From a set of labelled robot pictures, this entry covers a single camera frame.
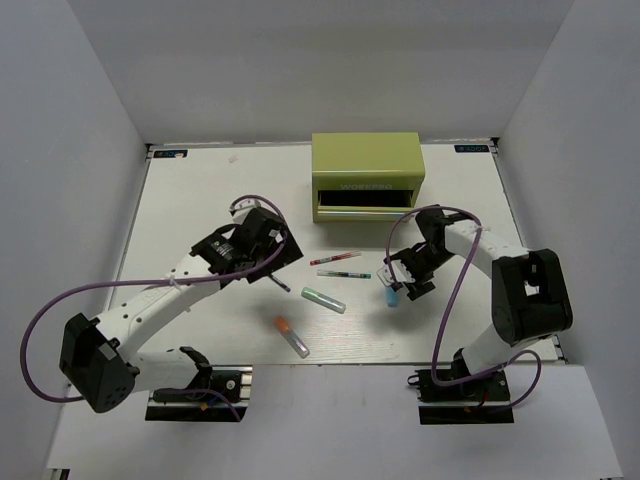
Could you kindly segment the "blue highlighter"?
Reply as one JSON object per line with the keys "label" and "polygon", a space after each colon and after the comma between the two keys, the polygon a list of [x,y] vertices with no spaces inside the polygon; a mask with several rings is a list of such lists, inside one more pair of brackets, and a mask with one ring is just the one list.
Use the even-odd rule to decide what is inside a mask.
{"label": "blue highlighter", "polygon": [[397,291],[389,286],[385,288],[386,304],[389,308],[397,308],[399,305],[399,295]]}

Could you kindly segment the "orange cap highlighter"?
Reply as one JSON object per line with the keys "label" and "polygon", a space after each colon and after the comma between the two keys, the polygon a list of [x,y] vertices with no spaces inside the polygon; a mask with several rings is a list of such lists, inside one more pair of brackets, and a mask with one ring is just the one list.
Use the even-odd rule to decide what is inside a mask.
{"label": "orange cap highlighter", "polygon": [[304,344],[301,338],[291,328],[289,322],[282,316],[278,316],[274,321],[275,327],[279,333],[291,346],[291,348],[298,354],[301,359],[305,359],[309,356],[310,351]]}

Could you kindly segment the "green metal drawer toolbox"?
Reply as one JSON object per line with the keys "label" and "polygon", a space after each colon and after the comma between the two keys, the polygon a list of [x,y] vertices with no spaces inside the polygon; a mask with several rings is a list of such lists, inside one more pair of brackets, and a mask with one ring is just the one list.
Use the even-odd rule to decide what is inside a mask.
{"label": "green metal drawer toolbox", "polygon": [[315,133],[313,221],[394,221],[416,206],[426,169],[419,135]]}

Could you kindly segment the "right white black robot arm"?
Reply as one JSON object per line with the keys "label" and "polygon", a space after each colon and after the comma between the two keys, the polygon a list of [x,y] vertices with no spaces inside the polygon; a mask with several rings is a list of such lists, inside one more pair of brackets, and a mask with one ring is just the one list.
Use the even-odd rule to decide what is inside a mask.
{"label": "right white black robot arm", "polygon": [[484,391],[488,377],[527,354],[530,345],[569,329],[573,313],[560,259],[551,249],[529,250],[484,227],[473,213],[441,205],[410,211],[422,241],[396,253],[384,253],[377,276],[394,291],[416,300],[434,290],[435,272],[449,260],[464,263],[445,306],[433,357],[439,356],[445,329],[470,268],[491,283],[491,323],[461,348],[451,364],[451,379],[433,372],[432,381],[472,399]]}

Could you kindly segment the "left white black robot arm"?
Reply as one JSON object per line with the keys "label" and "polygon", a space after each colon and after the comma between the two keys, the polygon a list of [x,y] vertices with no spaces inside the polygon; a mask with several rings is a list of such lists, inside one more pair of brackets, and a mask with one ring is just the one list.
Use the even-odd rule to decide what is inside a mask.
{"label": "left white black robot arm", "polygon": [[232,223],[193,245],[158,284],[92,319],[77,314],[67,321],[60,369],[94,412],[108,412],[137,391],[205,396],[212,377],[202,354],[191,347],[143,354],[143,345],[233,281],[253,283],[302,258],[281,213],[250,204],[231,215]]}

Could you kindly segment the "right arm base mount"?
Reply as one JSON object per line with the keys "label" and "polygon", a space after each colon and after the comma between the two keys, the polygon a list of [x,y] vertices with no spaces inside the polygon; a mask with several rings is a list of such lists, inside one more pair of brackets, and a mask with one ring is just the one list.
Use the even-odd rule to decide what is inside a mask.
{"label": "right arm base mount", "polygon": [[407,384],[417,392],[421,425],[498,425],[514,422],[506,375],[500,371],[486,379],[441,387],[428,369],[416,370]]}

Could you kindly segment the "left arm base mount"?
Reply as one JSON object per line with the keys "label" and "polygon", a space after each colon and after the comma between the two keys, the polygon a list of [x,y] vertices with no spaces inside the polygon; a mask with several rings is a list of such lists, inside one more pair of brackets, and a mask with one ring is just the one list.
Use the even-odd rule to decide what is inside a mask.
{"label": "left arm base mount", "polygon": [[145,420],[151,422],[237,423],[248,409],[253,368],[211,367],[197,377],[187,393],[154,391]]}

